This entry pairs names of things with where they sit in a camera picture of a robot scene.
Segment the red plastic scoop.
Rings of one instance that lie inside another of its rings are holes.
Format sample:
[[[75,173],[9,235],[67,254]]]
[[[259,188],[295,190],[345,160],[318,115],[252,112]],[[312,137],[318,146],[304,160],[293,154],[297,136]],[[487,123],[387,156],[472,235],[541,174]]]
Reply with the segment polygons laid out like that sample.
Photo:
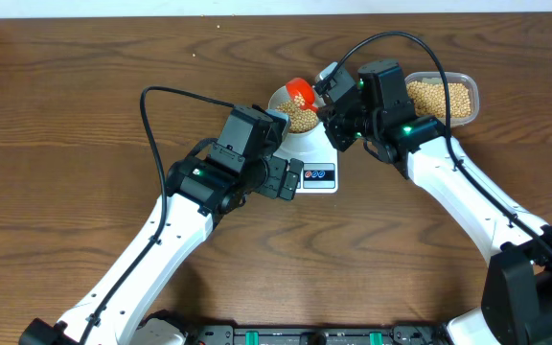
[[[314,105],[316,101],[315,91],[307,81],[301,78],[294,78],[285,84],[285,88],[291,100],[300,109],[312,112],[318,110]]]

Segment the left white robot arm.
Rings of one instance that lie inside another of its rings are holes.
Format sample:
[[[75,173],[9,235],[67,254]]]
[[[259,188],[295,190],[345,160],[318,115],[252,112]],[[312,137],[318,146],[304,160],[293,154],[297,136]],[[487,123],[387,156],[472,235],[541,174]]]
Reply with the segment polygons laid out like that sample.
[[[214,138],[197,143],[161,182],[148,220],[102,279],[55,325],[36,318],[22,344],[181,344],[185,336],[144,316],[187,257],[222,217],[258,193],[291,200],[303,162],[275,155],[272,143],[240,155]]]

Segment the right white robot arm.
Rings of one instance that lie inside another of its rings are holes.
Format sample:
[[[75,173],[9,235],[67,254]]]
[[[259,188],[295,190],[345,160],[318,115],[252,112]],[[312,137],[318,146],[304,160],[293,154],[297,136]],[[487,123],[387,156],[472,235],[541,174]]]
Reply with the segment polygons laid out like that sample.
[[[355,141],[435,198],[488,265],[481,304],[443,328],[449,344],[552,344],[552,226],[505,194],[469,159],[449,127],[416,114],[395,60],[353,78],[334,62],[315,78],[332,146]]]

